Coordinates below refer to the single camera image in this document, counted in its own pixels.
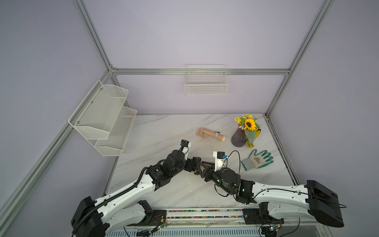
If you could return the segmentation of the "mannequin hand with black watch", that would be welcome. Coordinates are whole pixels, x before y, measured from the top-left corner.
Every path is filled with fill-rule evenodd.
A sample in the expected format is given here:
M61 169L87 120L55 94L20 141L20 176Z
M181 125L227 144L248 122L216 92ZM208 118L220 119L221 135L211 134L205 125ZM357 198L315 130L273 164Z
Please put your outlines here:
M198 164L196 170L194 171L195 175L200 175L201 178L205 177L208 166L205 164Z

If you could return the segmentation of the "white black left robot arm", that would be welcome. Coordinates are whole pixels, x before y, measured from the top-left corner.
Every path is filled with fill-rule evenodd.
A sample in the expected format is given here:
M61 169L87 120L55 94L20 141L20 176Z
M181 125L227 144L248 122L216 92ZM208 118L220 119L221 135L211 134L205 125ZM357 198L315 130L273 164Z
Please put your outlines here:
M154 210L141 197L167 185L171 179L186 170L196 171L201 158L187 158L181 150L174 150L164 160L141 170L136 181L118 191L92 199L84 198L71 221L72 235L76 237L103 237L118 226L149 225Z

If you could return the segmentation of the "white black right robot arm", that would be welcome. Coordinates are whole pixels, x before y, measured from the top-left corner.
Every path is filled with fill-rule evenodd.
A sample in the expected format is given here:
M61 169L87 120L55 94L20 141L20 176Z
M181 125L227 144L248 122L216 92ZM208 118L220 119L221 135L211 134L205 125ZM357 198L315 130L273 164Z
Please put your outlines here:
M262 217L271 219L313 218L334 228L344 227L338 195L314 180L305 185L275 186L244 180L230 168L216 169L214 164L197 162L196 172L204 181L214 182L236 202L257 204Z

